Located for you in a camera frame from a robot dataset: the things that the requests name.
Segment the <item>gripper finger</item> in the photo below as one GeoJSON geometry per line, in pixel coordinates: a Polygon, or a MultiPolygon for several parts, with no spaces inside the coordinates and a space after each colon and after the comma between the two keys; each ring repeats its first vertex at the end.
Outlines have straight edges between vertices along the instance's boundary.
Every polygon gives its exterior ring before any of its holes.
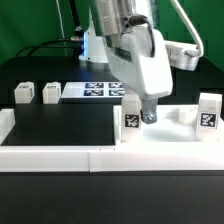
{"type": "Polygon", "coordinates": [[[157,99],[142,100],[142,120],[146,124],[157,122],[157,99]]]}

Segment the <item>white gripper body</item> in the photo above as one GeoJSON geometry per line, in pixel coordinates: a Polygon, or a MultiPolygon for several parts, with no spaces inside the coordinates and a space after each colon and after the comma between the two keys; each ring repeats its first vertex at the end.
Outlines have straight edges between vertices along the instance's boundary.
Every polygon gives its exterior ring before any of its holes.
{"type": "Polygon", "coordinates": [[[133,90],[143,100],[154,100],[171,94],[171,66],[194,70],[202,56],[202,42],[194,27],[197,44],[165,41],[144,15],[123,17],[125,31],[118,40],[104,38],[105,50],[112,75],[133,90]]]}

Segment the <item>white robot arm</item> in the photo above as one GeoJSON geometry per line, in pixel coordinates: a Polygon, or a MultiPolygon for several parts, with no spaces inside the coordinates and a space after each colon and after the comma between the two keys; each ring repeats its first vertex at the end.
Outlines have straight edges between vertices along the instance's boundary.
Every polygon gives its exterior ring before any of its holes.
{"type": "Polygon", "coordinates": [[[170,0],[194,42],[167,41],[155,28],[156,0],[90,0],[94,58],[141,100],[142,121],[157,121],[157,104],[171,94],[171,69],[193,71],[203,42],[178,0],[170,0]]]}

